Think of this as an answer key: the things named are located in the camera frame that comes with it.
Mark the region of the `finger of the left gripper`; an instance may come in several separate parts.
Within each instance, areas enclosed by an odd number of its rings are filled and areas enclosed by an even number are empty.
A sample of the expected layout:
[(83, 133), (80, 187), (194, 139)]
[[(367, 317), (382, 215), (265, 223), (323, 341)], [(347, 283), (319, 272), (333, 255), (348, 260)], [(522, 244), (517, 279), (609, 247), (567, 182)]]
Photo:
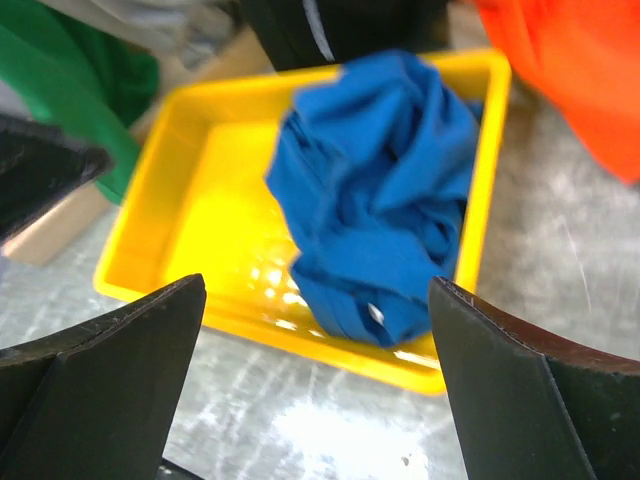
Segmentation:
[(1, 116), (1, 238), (35, 222), (67, 195), (110, 171), (108, 152), (52, 125)]

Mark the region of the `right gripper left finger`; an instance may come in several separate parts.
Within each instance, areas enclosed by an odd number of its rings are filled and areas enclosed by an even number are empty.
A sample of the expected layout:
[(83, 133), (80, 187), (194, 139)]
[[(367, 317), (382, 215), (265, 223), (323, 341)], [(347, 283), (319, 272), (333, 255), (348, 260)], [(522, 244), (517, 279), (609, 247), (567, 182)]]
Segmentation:
[(202, 276), (188, 275), (2, 349), (2, 478), (155, 478), (205, 301)]

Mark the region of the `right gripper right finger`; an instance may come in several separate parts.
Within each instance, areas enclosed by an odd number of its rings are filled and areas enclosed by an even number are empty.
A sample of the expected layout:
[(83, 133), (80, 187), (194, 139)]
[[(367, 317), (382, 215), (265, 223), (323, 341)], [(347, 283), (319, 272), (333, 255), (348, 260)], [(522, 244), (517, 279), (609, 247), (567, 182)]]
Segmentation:
[(471, 479), (636, 479), (639, 363), (512, 316), (452, 281), (428, 306)]

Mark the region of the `green tank top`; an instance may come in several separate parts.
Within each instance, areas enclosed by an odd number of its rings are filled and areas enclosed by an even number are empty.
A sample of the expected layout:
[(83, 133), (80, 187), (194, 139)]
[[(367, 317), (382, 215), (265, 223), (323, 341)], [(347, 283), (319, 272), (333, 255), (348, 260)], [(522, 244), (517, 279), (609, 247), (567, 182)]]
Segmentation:
[(98, 188), (120, 204), (140, 147), (130, 127), (160, 85), (157, 60), (39, 1), (1, 4), (1, 80), (34, 120), (107, 150)]

